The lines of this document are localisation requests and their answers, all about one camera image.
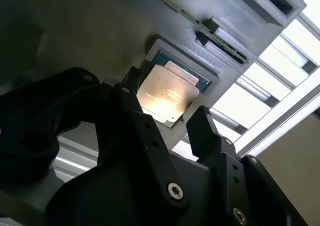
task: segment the black plastic part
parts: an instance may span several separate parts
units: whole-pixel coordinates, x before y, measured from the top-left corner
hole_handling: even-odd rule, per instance
[[[208,225],[208,206],[211,187],[214,183],[210,171],[194,162],[181,158],[174,153],[170,155],[182,183],[184,192],[190,195],[186,214],[177,222],[154,219],[145,225],[177,225],[206,226]],[[135,196],[132,190],[128,168],[131,166],[125,157],[117,163],[101,164],[82,175],[72,179],[61,187],[50,201],[47,209],[47,224],[77,226],[138,226],[140,222]],[[156,194],[148,188],[140,200],[152,199]],[[157,207],[149,205],[149,210],[160,213]]]
[[[135,67],[131,67],[122,81],[124,86],[135,93],[138,93],[140,87],[141,70]]]
[[[59,150],[52,126],[63,114],[58,108],[97,84],[96,76],[73,68],[0,96],[0,180],[21,184],[43,177]]]
[[[250,210],[257,225],[307,226],[258,159],[246,155],[241,163],[248,188]]]
[[[96,125],[99,165],[55,193],[45,225],[241,225],[239,216],[245,225],[307,225],[261,163],[239,158],[219,136],[204,106],[187,123],[202,165],[168,152],[134,90],[99,85],[83,69],[5,94],[0,109],[0,179],[21,188],[47,173],[59,132],[81,121]],[[170,197],[171,182],[182,199]]]
[[[186,124],[191,149],[198,163],[215,176],[211,192],[209,221],[213,225],[236,225],[234,210],[245,216],[245,225],[255,225],[251,217],[243,166],[235,146],[220,137],[207,107],[200,106]]]
[[[186,129],[192,153],[199,158],[197,162],[212,168],[211,163],[215,163],[215,159],[212,158],[215,156],[214,151],[228,153],[235,159],[240,160],[235,147],[228,145],[225,137],[220,137],[209,108],[200,106],[186,123]]]

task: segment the gray plastic part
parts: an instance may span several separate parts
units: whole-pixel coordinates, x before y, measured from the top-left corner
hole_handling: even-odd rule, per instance
[[[158,54],[158,52],[164,53],[168,57],[174,59],[176,62],[181,63],[182,65],[189,68],[191,71],[197,73],[204,79],[211,81],[207,88],[202,92],[202,94],[204,95],[209,95],[220,81],[218,75],[214,71],[206,69],[205,65],[199,65],[195,61],[188,58],[185,55],[186,52],[183,52],[181,49],[175,49],[168,43],[164,42],[162,39],[156,40],[156,42],[146,55],[145,59],[149,62],[152,62]]]
[[[32,67],[43,33],[35,23],[0,28],[1,86]]]
[[[36,8],[32,11],[35,21],[50,35],[59,35],[49,37],[37,57],[37,68],[46,69],[47,74],[81,66],[101,81],[107,77],[121,81],[130,67],[144,65],[146,47],[150,38],[157,35],[169,39],[192,56],[192,60],[218,74],[220,82],[211,93],[206,96],[200,94],[196,98],[184,113],[183,122],[178,122],[172,129],[157,124],[169,148],[185,136],[185,124],[198,107],[212,107],[250,66],[245,65],[241,71],[235,70],[228,61],[195,42],[197,33],[205,31],[202,23],[214,17],[221,28],[255,56],[259,56],[285,28],[267,23],[242,0],[170,0],[184,14],[173,10],[164,0],[31,1],[33,8]],[[297,14],[304,7],[303,4],[295,9]],[[294,17],[294,14],[287,17],[287,23]],[[94,127],[91,131],[89,128],[80,126],[67,135],[97,150]]]
[[[175,11],[176,13],[179,13],[180,15],[184,16],[187,20],[189,20],[191,23],[193,23],[199,31],[204,33],[207,37],[209,37],[211,40],[215,41],[217,44],[219,44],[221,47],[223,47],[226,51],[229,53],[237,56],[241,61],[244,63],[246,62],[246,58],[243,58],[241,55],[238,54],[238,52],[230,47],[227,43],[225,43],[221,38],[217,37],[215,34],[213,34],[203,23],[193,18],[189,13],[187,13],[185,10],[178,7],[175,3],[173,3],[170,0],[162,0],[170,9]]]
[[[306,7],[304,0],[237,0],[267,23],[286,27]]]
[[[210,53],[216,55],[221,60],[227,62],[228,65],[232,66],[235,70],[242,72],[244,68],[250,66],[253,62],[256,61],[257,56],[254,55],[244,44],[238,41],[235,37],[233,37],[230,33],[228,33],[224,28],[219,25],[219,22],[216,21],[213,17],[204,23],[209,30],[217,35],[219,38],[224,40],[230,46],[235,48],[238,52],[246,57],[245,63],[239,63],[226,52],[224,52],[221,48],[213,44],[207,36],[201,34],[197,37],[196,41],[198,41],[204,48],[206,48]]]

